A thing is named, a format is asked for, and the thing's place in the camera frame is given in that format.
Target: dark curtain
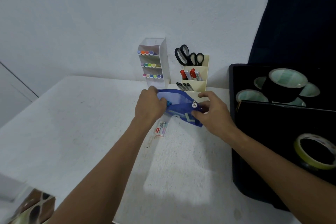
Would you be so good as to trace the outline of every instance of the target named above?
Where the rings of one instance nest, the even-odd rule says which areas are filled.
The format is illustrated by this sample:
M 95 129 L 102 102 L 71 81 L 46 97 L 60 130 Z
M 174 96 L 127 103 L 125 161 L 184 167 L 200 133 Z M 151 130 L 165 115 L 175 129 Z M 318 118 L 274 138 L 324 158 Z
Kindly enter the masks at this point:
M 335 63 L 336 0 L 268 0 L 249 64 Z

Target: black tape roll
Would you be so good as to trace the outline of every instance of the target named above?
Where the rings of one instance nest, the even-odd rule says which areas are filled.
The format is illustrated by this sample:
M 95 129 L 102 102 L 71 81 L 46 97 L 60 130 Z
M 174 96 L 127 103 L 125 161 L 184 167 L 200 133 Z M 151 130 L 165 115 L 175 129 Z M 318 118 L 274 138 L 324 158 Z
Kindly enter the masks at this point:
M 277 68 L 269 72 L 262 92 L 275 102 L 289 103 L 299 96 L 307 83 L 307 77 L 302 73 L 293 69 Z

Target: marker organizer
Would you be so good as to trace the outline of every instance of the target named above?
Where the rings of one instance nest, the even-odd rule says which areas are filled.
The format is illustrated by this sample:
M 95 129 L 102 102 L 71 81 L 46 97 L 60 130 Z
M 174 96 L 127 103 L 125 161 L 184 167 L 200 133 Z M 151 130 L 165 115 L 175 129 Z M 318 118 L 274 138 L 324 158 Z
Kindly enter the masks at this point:
M 147 85 L 166 89 L 170 83 L 166 39 L 145 38 L 139 45 L 137 54 Z
M 204 55 L 204 61 L 202 63 L 202 66 L 184 66 L 183 70 L 188 70 L 188 72 L 190 73 L 190 71 L 192 69 L 195 69 L 196 71 L 199 72 L 199 74 L 201 75 L 202 81 L 200 80 L 193 80 L 192 76 L 191 76 L 191 80 L 183 80 L 182 79 L 182 84 L 183 83 L 189 83 L 194 91 L 185 91 L 189 96 L 191 96 L 193 99 L 197 98 L 197 95 L 200 92 L 206 91 L 207 88 L 207 80 L 208 80 L 208 67 L 209 65 L 209 55 Z

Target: dark blue fabric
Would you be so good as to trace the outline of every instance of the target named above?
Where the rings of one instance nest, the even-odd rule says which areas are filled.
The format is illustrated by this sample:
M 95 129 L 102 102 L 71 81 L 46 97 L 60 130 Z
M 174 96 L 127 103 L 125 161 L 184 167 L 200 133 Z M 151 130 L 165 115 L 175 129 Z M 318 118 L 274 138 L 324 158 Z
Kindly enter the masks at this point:
M 192 107 L 193 99 L 182 90 L 158 90 L 157 97 L 159 99 L 165 98 L 169 105 L 167 105 L 166 113 L 179 117 L 181 120 L 184 120 L 195 126 L 203 126 L 199 120 L 192 116 L 192 111 L 199 111 L 201 108 L 197 106 L 196 108 Z

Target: black tray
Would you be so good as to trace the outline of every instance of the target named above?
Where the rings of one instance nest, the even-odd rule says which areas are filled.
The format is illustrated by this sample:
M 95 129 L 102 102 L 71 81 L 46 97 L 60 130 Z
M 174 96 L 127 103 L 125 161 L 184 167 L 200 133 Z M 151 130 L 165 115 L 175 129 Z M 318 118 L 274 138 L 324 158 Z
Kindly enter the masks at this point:
M 321 90 L 319 96 L 309 98 L 308 107 L 242 101 L 237 108 L 236 94 L 245 89 L 260 91 L 254 86 L 254 79 L 267 76 L 268 72 L 275 68 L 279 66 L 230 65 L 230 113 L 237 127 L 244 133 L 302 167 L 293 148 L 297 136 L 313 133 L 335 144 L 332 128 L 336 118 L 336 111 L 334 111 L 336 108 L 334 101 L 329 99 L 329 96 L 332 96 L 332 89 L 327 85 L 327 82 L 332 81 L 331 75 L 321 69 L 286 67 L 303 73 L 309 82 Z M 232 165 L 233 182 L 244 195 L 288 211 L 275 192 L 234 150 L 232 150 Z M 310 172 L 336 185 L 336 170 Z

